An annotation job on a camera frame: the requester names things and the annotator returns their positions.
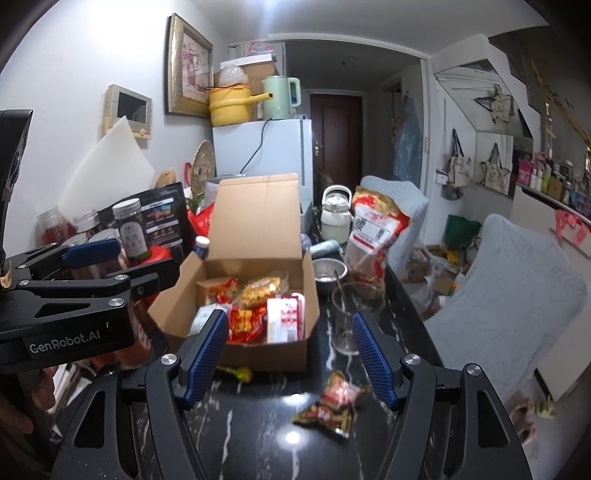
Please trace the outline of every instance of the green electric kettle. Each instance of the green electric kettle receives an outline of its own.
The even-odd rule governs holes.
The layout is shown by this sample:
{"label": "green electric kettle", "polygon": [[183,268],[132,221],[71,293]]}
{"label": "green electric kettle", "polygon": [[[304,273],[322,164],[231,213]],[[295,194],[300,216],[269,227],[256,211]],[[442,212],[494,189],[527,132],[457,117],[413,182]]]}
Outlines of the green electric kettle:
{"label": "green electric kettle", "polygon": [[[291,101],[291,85],[295,90],[295,102]],[[301,105],[300,79],[281,76],[267,77],[262,81],[264,93],[272,94],[272,99],[262,105],[264,120],[284,120],[291,118],[291,108]]]}

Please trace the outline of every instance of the framed painting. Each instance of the framed painting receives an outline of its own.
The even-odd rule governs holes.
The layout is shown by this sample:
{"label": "framed painting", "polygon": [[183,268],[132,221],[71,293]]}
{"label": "framed painting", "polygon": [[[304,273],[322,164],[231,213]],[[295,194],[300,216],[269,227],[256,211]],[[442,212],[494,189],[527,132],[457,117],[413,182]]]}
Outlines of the framed painting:
{"label": "framed painting", "polygon": [[177,14],[168,18],[166,45],[166,110],[209,117],[213,85],[212,44]]}

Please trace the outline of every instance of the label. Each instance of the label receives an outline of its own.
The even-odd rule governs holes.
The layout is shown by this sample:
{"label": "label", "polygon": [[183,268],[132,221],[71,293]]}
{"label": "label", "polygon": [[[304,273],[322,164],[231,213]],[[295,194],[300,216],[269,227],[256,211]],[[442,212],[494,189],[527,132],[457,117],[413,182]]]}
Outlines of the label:
{"label": "label", "polygon": [[105,327],[84,330],[80,333],[34,335],[23,338],[31,358],[43,358],[58,353],[78,351],[104,343],[109,339]]}
{"label": "label", "polygon": [[121,225],[119,233],[127,257],[131,260],[143,259],[148,252],[148,245],[142,226],[138,222],[127,222]]}
{"label": "label", "polygon": [[359,248],[372,253],[392,238],[398,224],[392,217],[358,205],[351,238]]}

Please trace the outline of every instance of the box flap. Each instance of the box flap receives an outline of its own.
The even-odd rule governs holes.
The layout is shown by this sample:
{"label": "box flap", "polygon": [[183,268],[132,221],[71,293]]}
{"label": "box flap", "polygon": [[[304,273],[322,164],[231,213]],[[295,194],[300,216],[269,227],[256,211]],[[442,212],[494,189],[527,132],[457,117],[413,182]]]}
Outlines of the box flap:
{"label": "box flap", "polygon": [[298,175],[222,180],[209,239],[210,260],[301,258]]}

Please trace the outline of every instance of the metal bowl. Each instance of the metal bowl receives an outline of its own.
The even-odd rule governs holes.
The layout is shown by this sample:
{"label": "metal bowl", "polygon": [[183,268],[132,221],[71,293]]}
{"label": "metal bowl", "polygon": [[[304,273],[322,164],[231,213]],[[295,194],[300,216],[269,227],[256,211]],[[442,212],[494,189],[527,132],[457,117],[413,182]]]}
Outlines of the metal bowl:
{"label": "metal bowl", "polygon": [[318,258],[312,260],[314,278],[316,279],[316,290],[319,295],[330,295],[336,287],[335,270],[339,280],[347,276],[347,267],[341,260],[334,258]]}

